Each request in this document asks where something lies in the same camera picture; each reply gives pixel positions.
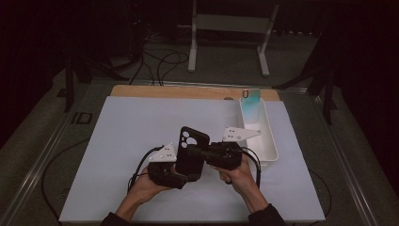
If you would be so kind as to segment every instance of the person's left hand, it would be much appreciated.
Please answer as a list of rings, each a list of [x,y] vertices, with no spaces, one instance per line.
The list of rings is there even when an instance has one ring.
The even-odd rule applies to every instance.
[[[170,187],[167,186],[156,185],[152,180],[150,180],[147,173],[146,167],[141,171],[141,174],[144,175],[138,177],[115,213],[126,221],[130,221],[133,218],[139,205],[150,201],[159,192],[170,189]]]

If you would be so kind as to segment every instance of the white tray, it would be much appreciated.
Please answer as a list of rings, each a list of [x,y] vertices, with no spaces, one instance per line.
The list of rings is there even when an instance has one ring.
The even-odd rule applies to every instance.
[[[246,143],[247,147],[258,155],[261,168],[264,170],[266,166],[279,159],[264,101],[261,98],[256,105],[246,105],[244,108],[240,99],[240,108],[244,128],[262,132],[259,136],[247,139]]]

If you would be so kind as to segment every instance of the dark background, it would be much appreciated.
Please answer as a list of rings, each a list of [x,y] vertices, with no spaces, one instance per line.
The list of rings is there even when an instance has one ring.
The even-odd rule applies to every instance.
[[[191,1],[133,1],[136,19],[174,37],[177,24],[191,24]],[[232,15],[263,15],[271,7],[259,1],[244,7],[226,0],[200,1],[199,10]],[[65,67],[71,51],[110,64],[128,57],[126,2],[3,1],[0,7],[0,103],[3,146]],[[274,29],[320,36],[308,61],[333,62],[335,85],[357,119],[393,188],[399,191],[398,25],[399,8],[388,2],[281,4]],[[132,43],[139,49],[140,39]]]

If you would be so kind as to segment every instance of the black cable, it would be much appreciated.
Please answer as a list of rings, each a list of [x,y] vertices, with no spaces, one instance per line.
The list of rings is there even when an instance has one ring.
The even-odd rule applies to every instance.
[[[140,59],[141,59],[140,66],[138,67],[137,71],[135,72],[132,79],[130,80],[129,85],[132,85],[133,80],[135,80],[136,76],[138,75],[138,73],[141,71],[141,68],[143,67],[143,64],[144,64],[143,54],[140,54]]]
[[[258,155],[257,155],[254,151],[252,151],[251,149],[249,149],[249,148],[247,148],[247,147],[241,147],[241,148],[242,148],[242,149],[245,149],[245,150],[247,150],[247,151],[252,152],[252,153],[255,155],[256,159],[258,160],[259,166],[261,165],[261,160],[259,160]]]
[[[150,153],[153,153],[153,152],[155,152],[155,151],[159,151],[159,150],[161,150],[163,147],[164,147],[164,146],[162,146],[162,147],[157,147],[157,148],[153,148],[153,149],[149,150],[149,151],[143,156],[143,158],[141,159],[140,163],[139,163],[138,166],[137,166],[136,172],[135,172],[135,173],[133,174],[133,176],[129,179],[129,182],[128,182],[128,185],[127,185],[127,192],[129,192],[130,189],[132,188],[132,186],[135,184],[137,176],[143,175],[143,173],[142,173],[142,174],[139,174],[139,172],[140,172],[141,166],[143,165],[143,163],[144,163],[144,161],[147,159],[147,157],[150,155]]]
[[[311,169],[309,169],[309,168],[308,168],[308,171],[309,171],[310,173],[313,173],[316,177],[318,177],[318,178],[320,179],[320,181],[322,181],[322,183],[324,184],[324,186],[325,186],[326,189],[327,189],[327,193],[328,193],[328,209],[327,209],[327,211],[326,211],[326,213],[325,213],[325,218],[327,218],[329,212],[331,211],[331,205],[332,205],[331,191],[329,190],[329,187],[328,187],[326,181],[323,180],[323,178],[322,178],[319,174],[317,174],[316,172],[314,172],[313,170],[311,170]],[[320,222],[321,222],[321,221],[315,221],[314,223],[308,224],[307,226],[315,225],[315,224],[320,223]]]
[[[155,86],[155,78],[154,78],[154,76],[153,76],[153,73],[152,73],[152,69],[151,69],[151,67],[150,67],[150,65],[148,65],[147,63],[144,63],[144,66],[146,66],[146,68],[147,68],[147,70],[149,71],[149,78],[151,79],[151,85],[152,86]]]
[[[262,171],[261,171],[261,165],[260,165],[259,162],[257,162],[256,159],[255,159],[252,155],[250,155],[249,153],[244,152],[244,151],[242,151],[241,153],[243,153],[243,154],[245,154],[247,157],[249,157],[250,160],[252,160],[253,163],[255,164],[255,166],[256,166],[256,185],[257,185],[258,187],[261,187],[261,173],[262,173]]]
[[[50,201],[49,201],[48,198],[47,198],[46,192],[45,192],[44,179],[45,179],[47,170],[50,168],[50,165],[51,165],[58,157],[60,157],[63,153],[65,153],[66,151],[69,151],[70,149],[72,149],[72,148],[74,148],[74,147],[76,147],[76,146],[78,146],[78,145],[80,145],[80,144],[86,143],[86,142],[88,142],[88,141],[89,141],[89,138],[84,139],[84,140],[82,140],[82,141],[79,141],[79,142],[73,144],[72,146],[70,146],[70,147],[68,147],[68,148],[66,148],[66,149],[64,149],[64,150],[62,150],[60,153],[56,154],[56,155],[47,163],[47,166],[46,166],[46,168],[44,169],[43,174],[41,175],[41,183],[40,183],[41,195],[43,196],[44,201],[46,202],[47,206],[50,208],[50,210],[51,210],[53,216],[56,218],[56,221],[57,221],[57,223],[58,223],[59,226],[62,226],[62,223],[58,220],[58,219],[59,219],[59,215],[58,215],[58,213],[56,212],[56,210],[55,210],[55,208],[53,207],[53,205],[51,205]]]
[[[143,53],[144,53],[144,54],[146,54],[146,55],[148,55],[148,56],[150,56],[150,57],[153,57],[153,58],[159,60],[159,63],[158,63],[158,66],[157,66],[157,70],[156,70],[156,76],[157,76],[158,83],[159,83],[160,86],[164,86],[164,78],[165,78],[165,76],[166,76],[168,73],[170,73],[173,69],[175,69],[179,64],[183,64],[183,63],[185,63],[185,62],[189,59],[189,57],[188,57],[187,54],[181,53],[181,52],[178,52],[178,51],[175,51],[175,50],[172,50],[172,49],[148,49],[148,50],[171,51],[171,53],[169,53],[169,54],[163,56],[162,58],[160,58],[160,57],[158,57],[158,56],[154,56],[154,55],[152,55],[152,54],[146,52],[146,51],[143,49]],[[179,59],[178,59],[177,61],[168,61],[167,58],[170,57],[170,56],[173,56],[173,55],[177,55]],[[171,64],[171,65],[173,65],[173,66],[172,66],[172,68],[169,69],[166,73],[163,73],[163,74],[161,75],[161,73],[160,73],[160,68],[161,68],[161,65],[162,65],[163,63]]]
[[[175,54],[178,55],[178,57],[179,57],[179,60],[178,60],[178,61],[180,62],[180,53],[170,53],[170,54],[164,56],[164,57],[162,58],[162,60],[159,62],[159,64],[158,64],[158,67],[157,67],[157,69],[156,69],[156,75],[158,76],[158,80],[159,80],[159,85],[160,85],[160,86],[164,86],[164,78],[165,78],[165,76],[166,76],[168,73],[170,73],[173,69],[175,69],[175,68],[177,67],[178,64],[174,64],[173,67],[170,68],[170,69],[169,69],[166,73],[164,73],[164,75],[162,75],[162,76],[160,76],[160,74],[159,74],[159,69],[161,68],[162,63],[165,61],[165,59],[166,59],[167,57],[173,56],[173,55],[175,55]]]

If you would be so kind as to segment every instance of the white board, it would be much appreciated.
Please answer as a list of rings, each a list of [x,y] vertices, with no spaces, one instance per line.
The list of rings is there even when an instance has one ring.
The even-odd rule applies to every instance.
[[[265,102],[279,159],[262,173],[261,191],[287,221],[324,214],[283,102]],[[62,210],[60,221],[101,221],[115,212],[143,155],[172,142],[188,126],[221,141],[237,126],[238,101],[108,97]],[[243,222],[248,210],[217,171],[205,165],[196,183],[158,194],[140,206],[137,222]]]

